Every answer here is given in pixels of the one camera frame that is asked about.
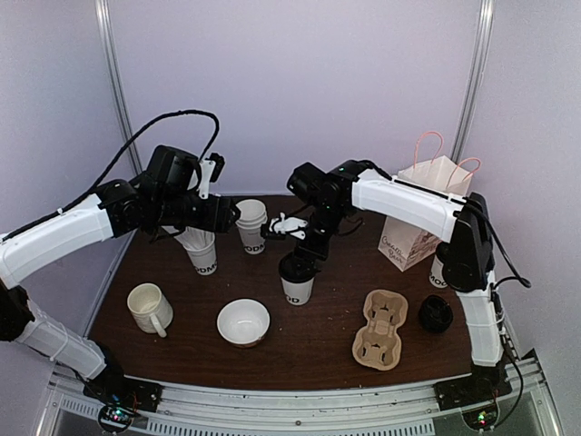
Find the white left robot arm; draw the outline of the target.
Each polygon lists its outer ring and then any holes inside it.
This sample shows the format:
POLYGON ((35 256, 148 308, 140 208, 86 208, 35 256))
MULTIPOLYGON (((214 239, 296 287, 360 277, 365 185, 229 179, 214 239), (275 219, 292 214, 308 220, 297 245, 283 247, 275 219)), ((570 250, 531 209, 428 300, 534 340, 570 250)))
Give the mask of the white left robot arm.
POLYGON ((199 158, 159 145, 146 170, 131 181, 90 189, 75 206, 1 238, 1 339, 22 343, 77 371, 111 403, 125 401, 131 385, 104 346, 85 339, 32 302, 21 282, 32 273, 93 243, 134 230, 154 235, 163 226, 226 233, 241 211, 230 197, 212 195, 224 159, 199 158))

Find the brown pulp cup carrier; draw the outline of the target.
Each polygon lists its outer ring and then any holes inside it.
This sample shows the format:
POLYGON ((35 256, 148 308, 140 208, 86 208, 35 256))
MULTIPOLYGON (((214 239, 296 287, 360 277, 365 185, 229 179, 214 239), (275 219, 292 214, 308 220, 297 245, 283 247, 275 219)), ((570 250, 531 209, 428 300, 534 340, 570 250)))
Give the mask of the brown pulp cup carrier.
POLYGON ((398 329, 407 320, 408 309, 407 299, 397 292, 377 289, 367 295, 362 310, 367 324, 357 331, 351 347, 358 364, 381 372, 399 364, 398 329))

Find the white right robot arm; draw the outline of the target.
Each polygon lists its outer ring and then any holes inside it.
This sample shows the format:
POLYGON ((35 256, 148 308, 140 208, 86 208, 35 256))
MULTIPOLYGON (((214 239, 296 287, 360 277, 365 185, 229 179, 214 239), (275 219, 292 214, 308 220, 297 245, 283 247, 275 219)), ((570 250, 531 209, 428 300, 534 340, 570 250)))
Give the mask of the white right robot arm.
POLYGON ((472 375, 465 391, 483 401, 502 380, 502 305, 497 295, 493 249, 500 245, 483 196, 442 193, 401 181, 368 160, 348 160, 324 172, 312 163, 293 170, 288 189, 313 212, 306 220, 281 216, 272 230, 296 239, 279 262, 287 297, 310 293, 340 223, 357 211, 380 213, 411 224, 448 248, 443 278, 460 299, 471 344, 472 375))

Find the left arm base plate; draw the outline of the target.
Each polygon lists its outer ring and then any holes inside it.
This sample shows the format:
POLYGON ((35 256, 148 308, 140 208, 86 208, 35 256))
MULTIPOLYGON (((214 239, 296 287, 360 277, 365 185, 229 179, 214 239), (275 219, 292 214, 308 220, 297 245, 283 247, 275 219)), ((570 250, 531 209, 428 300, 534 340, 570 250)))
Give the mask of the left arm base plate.
POLYGON ((162 385, 151 381, 123 377, 117 384, 99 384, 81 376, 77 380, 84 385, 85 396, 127 411, 156 412, 162 397, 162 385))

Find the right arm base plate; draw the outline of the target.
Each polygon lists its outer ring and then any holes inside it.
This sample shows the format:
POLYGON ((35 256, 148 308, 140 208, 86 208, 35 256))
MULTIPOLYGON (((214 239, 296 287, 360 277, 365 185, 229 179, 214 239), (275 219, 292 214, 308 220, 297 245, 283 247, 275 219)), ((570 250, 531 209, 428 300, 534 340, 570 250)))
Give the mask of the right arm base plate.
POLYGON ((470 374, 439 381, 434 385, 434 391, 439 409, 448 411, 494 401, 497 396, 508 395, 513 389, 509 381, 492 381, 489 377, 470 374))

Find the white paper coffee cup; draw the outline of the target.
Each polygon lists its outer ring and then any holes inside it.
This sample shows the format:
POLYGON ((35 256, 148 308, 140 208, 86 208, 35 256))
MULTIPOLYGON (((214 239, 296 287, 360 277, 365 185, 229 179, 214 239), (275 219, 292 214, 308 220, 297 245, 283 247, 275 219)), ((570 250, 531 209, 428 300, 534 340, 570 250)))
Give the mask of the white paper coffee cup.
POLYGON ((444 262, 439 259, 439 257, 435 254, 433 258, 433 262, 431 265, 430 273, 429 273, 429 281, 430 283, 439 289, 444 289, 448 286, 447 282, 443 277, 443 269, 444 269, 444 262))
POLYGON ((291 282, 281 278, 281 284, 287 302, 294 306, 302 306, 310 300, 314 278, 304 282, 291 282))

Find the white paper takeout bag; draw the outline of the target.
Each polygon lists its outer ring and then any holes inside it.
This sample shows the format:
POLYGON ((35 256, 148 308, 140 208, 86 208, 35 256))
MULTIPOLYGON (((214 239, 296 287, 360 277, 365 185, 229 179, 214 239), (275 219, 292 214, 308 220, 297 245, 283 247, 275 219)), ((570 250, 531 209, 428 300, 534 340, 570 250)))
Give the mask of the white paper takeout bag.
MULTIPOLYGON (((439 132, 425 132, 417 140, 413 164, 398 173, 402 181, 446 194, 465 196, 481 162, 478 158, 467 158, 454 163, 445 155, 440 155, 444 138, 439 132), (430 135, 439 139, 439 147, 434 156, 427 161, 419 160, 419 145, 430 135)), ((436 251, 440 239, 411 224, 392 217, 384 222, 379 239, 378 250, 384 254, 401 272, 423 261, 436 251)))

